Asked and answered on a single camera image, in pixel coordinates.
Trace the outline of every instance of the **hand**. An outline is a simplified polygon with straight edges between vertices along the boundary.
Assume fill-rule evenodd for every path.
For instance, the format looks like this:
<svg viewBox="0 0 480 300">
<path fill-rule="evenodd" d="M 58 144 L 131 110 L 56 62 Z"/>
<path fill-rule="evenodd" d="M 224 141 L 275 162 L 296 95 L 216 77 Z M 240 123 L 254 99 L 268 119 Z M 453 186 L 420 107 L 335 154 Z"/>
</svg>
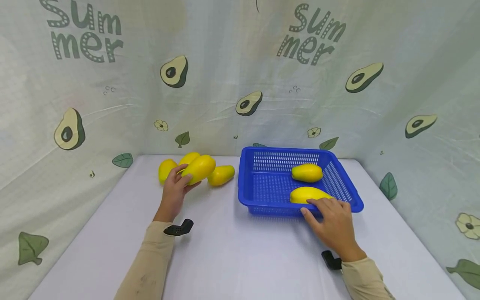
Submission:
<svg viewBox="0 0 480 300">
<path fill-rule="evenodd" d="M 192 175 L 188 174 L 182 177 L 181 174 L 177 174 L 187 166 L 187 164 L 179 165 L 173 168 L 168 174 L 163 186 L 162 202 L 153 218 L 154 221 L 173 222 L 175 217 L 180 213 L 185 195 L 202 183 L 200 181 L 194 185 L 187 185 L 192 179 Z"/>
<path fill-rule="evenodd" d="M 343 262 L 355 262 L 367 257 L 355 241 L 349 203 L 338 201 L 335 198 L 309 199 L 307 202 L 318 207 L 324 220 L 319 223 L 307 208 L 302 207 L 300 211 L 305 220 L 316 236 L 327 247 L 333 249 Z"/>
</svg>

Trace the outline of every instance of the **white table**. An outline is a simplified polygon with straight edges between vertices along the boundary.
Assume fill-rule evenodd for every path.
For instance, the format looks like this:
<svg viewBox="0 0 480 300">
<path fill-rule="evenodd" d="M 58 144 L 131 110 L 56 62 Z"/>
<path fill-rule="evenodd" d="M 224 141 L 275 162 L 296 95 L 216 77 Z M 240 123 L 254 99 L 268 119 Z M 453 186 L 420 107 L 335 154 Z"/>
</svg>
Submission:
<svg viewBox="0 0 480 300">
<path fill-rule="evenodd" d="M 158 165 L 180 156 L 145 155 L 134 164 L 71 243 L 31 300 L 112 299 L 132 263 L 162 194 Z M 233 165 L 239 157 L 215 157 Z M 341 160 L 365 209 L 354 215 L 358 243 L 398 300 L 464 299 L 355 160 Z M 164 300 L 349 299 L 339 271 L 325 266 L 301 219 L 252 216 L 227 185 L 206 182 L 187 195 L 176 219 L 194 221 L 176 238 Z"/>
</svg>

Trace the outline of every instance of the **basket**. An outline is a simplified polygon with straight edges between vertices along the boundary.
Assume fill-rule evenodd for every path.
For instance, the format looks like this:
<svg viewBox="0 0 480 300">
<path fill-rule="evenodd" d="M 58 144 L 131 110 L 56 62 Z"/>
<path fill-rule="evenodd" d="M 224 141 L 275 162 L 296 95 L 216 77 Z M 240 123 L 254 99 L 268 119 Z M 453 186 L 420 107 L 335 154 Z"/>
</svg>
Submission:
<svg viewBox="0 0 480 300">
<path fill-rule="evenodd" d="M 302 164 L 317 164 L 323 178 L 314 183 L 293 180 L 291 170 Z M 245 147 L 239 168 L 238 197 L 254 215 L 302 216 L 300 208 L 308 208 L 316 217 L 320 211 L 311 204 L 290 202 L 290 192 L 311 186 L 350 203 L 353 213 L 363 209 L 355 186 L 330 151 L 316 149 Z"/>
</svg>

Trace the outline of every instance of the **yellow mango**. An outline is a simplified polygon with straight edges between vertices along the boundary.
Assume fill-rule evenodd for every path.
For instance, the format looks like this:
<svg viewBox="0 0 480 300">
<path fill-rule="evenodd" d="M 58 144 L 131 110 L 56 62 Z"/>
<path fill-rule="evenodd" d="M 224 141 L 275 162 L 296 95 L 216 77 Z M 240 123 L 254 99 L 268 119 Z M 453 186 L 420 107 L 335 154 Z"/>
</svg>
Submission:
<svg viewBox="0 0 480 300">
<path fill-rule="evenodd" d="M 183 177 L 192 174 L 193 177 L 188 182 L 188 185 L 192 185 L 207 178 L 215 170 L 215 167 L 216 162 L 210 155 L 202 155 L 194 159 L 181 175 Z"/>
<path fill-rule="evenodd" d="M 322 168 L 314 164 L 304 164 L 292 168 L 292 178 L 303 182 L 316 182 L 322 179 Z"/>
<path fill-rule="evenodd" d="M 310 186 L 299 187 L 290 193 L 290 202 L 292 203 L 308 204 L 308 199 L 316 200 L 322 198 L 330 199 L 333 197 L 322 190 Z"/>
<path fill-rule="evenodd" d="M 166 159 L 162 161 L 160 166 L 158 167 L 158 180 L 160 184 L 164 184 L 165 180 L 168 177 L 170 171 L 177 166 L 177 163 L 173 159 Z"/>
<path fill-rule="evenodd" d="M 213 186 L 219 186 L 227 183 L 235 175 L 235 168 L 233 166 L 218 166 L 208 175 L 208 183 Z"/>
<path fill-rule="evenodd" d="M 190 152 L 188 154 L 186 154 L 179 162 L 179 165 L 183 165 L 183 164 L 189 164 L 191 163 L 194 159 L 196 159 L 197 157 L 199 157 L 200 154 L 197 153 L 197 152 Z"/>
</svg>

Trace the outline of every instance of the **beige sleeve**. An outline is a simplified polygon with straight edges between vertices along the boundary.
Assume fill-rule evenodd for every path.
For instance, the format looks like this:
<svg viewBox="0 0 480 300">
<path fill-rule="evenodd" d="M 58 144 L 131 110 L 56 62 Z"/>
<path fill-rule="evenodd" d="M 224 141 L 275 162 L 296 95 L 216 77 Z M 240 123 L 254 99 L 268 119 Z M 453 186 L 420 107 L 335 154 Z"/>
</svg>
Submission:
<svg viewBox="0 0 480 300">
<path fill-rule="evenodd" d="M 174 236 L 163 233 L 172 223 L 152 222 L 115 300 L 162 299 Z"/>
<path fill-rule="evenodd" d="M 342 263 L 343 280 L 353 300 L 395 300 L 384 277 L 370 258 Z"/>
</svg>

